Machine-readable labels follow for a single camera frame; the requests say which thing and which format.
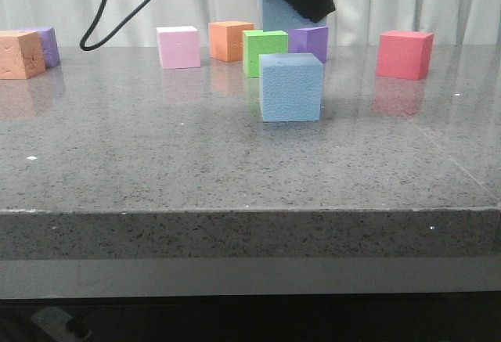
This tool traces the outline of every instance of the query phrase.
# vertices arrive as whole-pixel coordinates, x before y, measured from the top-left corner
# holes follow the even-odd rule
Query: green cube
[[[285,31],[243,31],[243,72],[259,77],[261,54],[285,54],[289,51],[289,35]]]

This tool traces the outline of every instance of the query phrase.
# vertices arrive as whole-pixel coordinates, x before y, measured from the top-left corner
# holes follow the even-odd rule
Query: white curtain
[[[109,0],[94,42],[142,0]],[[334,0],[327,20],[333,45],[377,45],[389,30],[433,31],[435,44],[499,41],[501,0]],[[0,0],[0,30],[54,26],[59,45],[76,46],[99,0]],[[108,45],[155,46],[155,27],[193,25],[207,45],[207,23],[243,20],[261,26],[257,0],[153,0]]]

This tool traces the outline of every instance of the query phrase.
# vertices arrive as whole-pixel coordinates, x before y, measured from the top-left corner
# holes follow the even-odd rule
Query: gray countertop
[[[336,47],[319,122],[263,123],[242,64],[62,48],[0,80],[0,260],[471,257],[501,247],[499,48],[421,81]]]

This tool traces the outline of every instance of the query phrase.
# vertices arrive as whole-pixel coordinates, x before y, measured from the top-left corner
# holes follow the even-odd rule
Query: dark floor
[[[501,341],[501,293],[0,304],[0,342]],[[31,320],[43,314],[40,328]],[[79,315],[81,334],[87,327],[92,337],[65,331],[64,317]],[[51,339],[41,329],[60,337]]]

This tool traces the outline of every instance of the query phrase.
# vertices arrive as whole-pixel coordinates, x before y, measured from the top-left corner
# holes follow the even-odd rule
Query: purple cube
[[[20,27],[17,30],[37,31],[40,34],[45,66],[55,67],[59,64],[59,50],[57,49],[56,32],[53,27]]]
[[[310,52],[322,63],[327,62],[328,27],[303,27],[290,29],[287,33],[290,53]]]

